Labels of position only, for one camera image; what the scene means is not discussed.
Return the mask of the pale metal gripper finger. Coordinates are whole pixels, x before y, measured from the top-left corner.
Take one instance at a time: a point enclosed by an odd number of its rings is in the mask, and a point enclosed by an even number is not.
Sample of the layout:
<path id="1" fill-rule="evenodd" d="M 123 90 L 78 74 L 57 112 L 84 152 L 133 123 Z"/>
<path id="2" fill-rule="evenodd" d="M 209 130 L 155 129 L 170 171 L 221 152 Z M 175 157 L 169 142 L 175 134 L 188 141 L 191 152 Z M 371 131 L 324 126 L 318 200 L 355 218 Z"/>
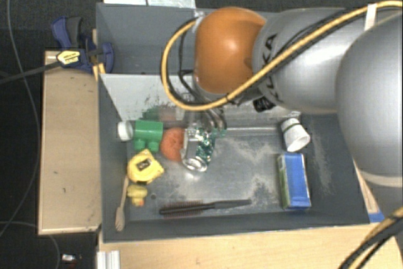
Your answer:
<path id="1" fill-rule="evenodd" d="M 196 152 L 198 147 L 198 139 L 196 138 L 195 129 L 187 129 L 185 132 L 185 150 L 186 152 Z"/>

